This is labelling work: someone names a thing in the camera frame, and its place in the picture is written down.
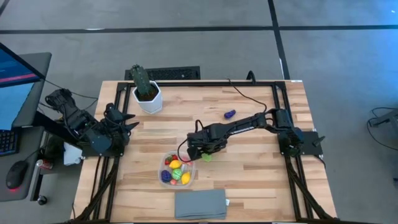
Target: cactus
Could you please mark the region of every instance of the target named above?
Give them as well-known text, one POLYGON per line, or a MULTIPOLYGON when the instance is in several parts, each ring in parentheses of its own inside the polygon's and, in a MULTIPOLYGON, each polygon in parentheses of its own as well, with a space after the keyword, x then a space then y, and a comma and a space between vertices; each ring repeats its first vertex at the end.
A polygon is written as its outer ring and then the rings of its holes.
POLYGON ((134 65, 130 69, 130 75, 137 86, 137 98, 141 101, 151 101, 155 98, 158 90, 149 83, 147 71, 139 65, 134 65))

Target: computer mouse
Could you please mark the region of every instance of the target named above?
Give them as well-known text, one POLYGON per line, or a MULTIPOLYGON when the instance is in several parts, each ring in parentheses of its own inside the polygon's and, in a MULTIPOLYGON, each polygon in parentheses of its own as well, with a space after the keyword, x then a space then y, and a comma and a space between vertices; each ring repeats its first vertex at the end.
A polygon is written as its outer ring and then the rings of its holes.
POLYGON ((26 161, 18 161, 11 166, 6 176, 6 185, 9 189, 16 189, 21 186, 27 166, 26 161))

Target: potted cactus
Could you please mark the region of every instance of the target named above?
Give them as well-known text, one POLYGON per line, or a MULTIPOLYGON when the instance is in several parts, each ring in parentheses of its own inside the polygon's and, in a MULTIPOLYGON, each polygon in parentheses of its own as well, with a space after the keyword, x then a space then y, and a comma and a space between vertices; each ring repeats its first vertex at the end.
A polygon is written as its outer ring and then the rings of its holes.
POLYGON ((163 98, 155 81, 150 81, 147 71, 139 65, 130 69, 130 74, 136 84, 132 93, 139 106, 147 113, 154 114, 162 110, 163 98))

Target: blue toy object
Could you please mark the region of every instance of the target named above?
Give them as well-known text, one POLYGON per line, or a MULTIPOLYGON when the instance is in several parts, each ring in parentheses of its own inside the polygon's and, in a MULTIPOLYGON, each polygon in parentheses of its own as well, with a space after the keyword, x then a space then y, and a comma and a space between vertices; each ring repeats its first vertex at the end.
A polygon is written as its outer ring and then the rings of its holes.
POLYGON ((224 114, 224 118, 225 118, 225 119, 230 119, 230 118, 232 118, 235 114, 236 114, 236 111, 235 111, 235 110, 231 110, 230 112, 227 112, 227 113, 224 114))
POLYGON ((172 180, 172 174, 167 170, 163 170, 161 176, 162 176, 162 181, 165 183, 170 182, 170 180, 172 180))

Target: white hexagonal pot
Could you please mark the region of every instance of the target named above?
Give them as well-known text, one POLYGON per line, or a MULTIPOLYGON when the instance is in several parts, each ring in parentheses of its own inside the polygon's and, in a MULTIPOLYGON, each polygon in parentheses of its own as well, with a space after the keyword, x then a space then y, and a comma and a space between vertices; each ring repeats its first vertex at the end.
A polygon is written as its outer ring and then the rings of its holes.
POLYGON ((155 81, 149 81, 152 86, 155 86, 156 89, 158 90, 157 95, 155 98, 151 101, 140 101, 138 100, 136 96, 136 91, 137 87, 135 87, 132 91, 132 94, 134 95, 135 99, 137 100, 139 106, 143 111, 149 114, 155 114, 159 111, 162 110, 163 107, 163 97, 162 97, 162 91, 160 90, 159 86, 157 86, 155 81))

